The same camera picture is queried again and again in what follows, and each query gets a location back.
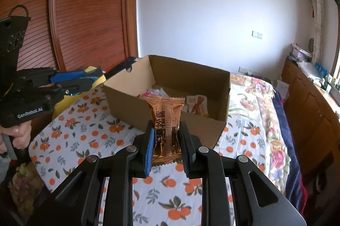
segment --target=navy blue blanket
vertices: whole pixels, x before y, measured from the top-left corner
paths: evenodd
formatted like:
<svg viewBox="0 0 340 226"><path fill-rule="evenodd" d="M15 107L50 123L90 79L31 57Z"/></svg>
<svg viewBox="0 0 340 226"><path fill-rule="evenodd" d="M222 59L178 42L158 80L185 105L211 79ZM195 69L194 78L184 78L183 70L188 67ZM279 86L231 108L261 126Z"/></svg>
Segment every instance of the navy blue blanket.
<svg viewBox="0 0 340 226"><path fill-rule="evenodd" d="M291 158L289 165L289 175L287 177L286 182L286 198L298 211L300 211L305 204L303 193L300 187L301 180L300 165L296 158L292 135L290 133L285 111L283 110L283 106L281 104L281 95L275 88L274 90L276 91L276 94L272 98L272 101L274 104L276 114L278 115L282 138L287 146L288 155Z"/></svg>

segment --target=light switch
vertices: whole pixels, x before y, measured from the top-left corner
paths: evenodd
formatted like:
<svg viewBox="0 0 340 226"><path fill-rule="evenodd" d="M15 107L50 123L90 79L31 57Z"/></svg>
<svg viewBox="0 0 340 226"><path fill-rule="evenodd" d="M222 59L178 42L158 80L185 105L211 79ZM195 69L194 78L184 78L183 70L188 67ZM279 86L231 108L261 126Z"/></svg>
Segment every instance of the light switch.
<svg viewBox="0 0 340 226"><path fill-rule="evenodd" d="M256 32L256 31L253 31L253 34L252 34L252 36L253 36L254 38L259 38L259 39L262 39L262 34L261 34L261 33L259 33L259 32Z"/></svg>

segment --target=curtain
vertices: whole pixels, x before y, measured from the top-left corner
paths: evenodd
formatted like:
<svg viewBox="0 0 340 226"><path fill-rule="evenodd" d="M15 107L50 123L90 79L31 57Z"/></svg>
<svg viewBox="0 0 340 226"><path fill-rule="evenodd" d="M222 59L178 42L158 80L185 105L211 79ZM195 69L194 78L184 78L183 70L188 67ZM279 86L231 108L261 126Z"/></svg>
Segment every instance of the curtain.
<svg viewBox="0 0 340 226"><path fill-rule="evenodd" d="M314 51L312 63L318 63L322 52L321 24L324 3L323 0L312 0L312 4L314 9L314 28L312 33L314 37Z"/></svg>

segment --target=orange print bedsheet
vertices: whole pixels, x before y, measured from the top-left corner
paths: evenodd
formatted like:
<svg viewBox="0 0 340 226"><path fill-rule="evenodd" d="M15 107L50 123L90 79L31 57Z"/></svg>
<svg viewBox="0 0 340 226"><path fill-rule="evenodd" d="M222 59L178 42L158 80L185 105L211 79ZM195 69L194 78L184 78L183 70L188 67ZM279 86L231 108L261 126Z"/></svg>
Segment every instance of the orange print bedsheet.
<svg viewBox="0 0 340 226"><path fill-rule="evenodd" d="M49 124L30 144L29 154L50 191L91 155L114 155L132 144L138 129L112 117L102 87L88 92ZM269 156L261 123L229 115L226 127L214 148L220 155L248 156L268 176ZM231 220L234 209L226 178ZM102 198L100 222L105 212ZM133 179L134 225L201 224L202 182L189 180L181 162L153 167L146 179Z"/></svg>

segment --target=wooden dresser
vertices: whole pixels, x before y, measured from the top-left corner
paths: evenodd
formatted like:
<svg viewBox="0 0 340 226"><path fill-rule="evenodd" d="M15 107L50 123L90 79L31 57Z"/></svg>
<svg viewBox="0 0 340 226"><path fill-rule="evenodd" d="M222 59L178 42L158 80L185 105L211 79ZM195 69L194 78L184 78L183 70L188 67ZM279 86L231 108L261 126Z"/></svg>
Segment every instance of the wooden dresser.
<svg viewBox="0 0 340 226"><path fill-rule="evenodd" d="M288 59L281 77L289 84L284 109L302 175L317 168L330 152L340 169L340 123L332 109L336 103Z"/></svg>

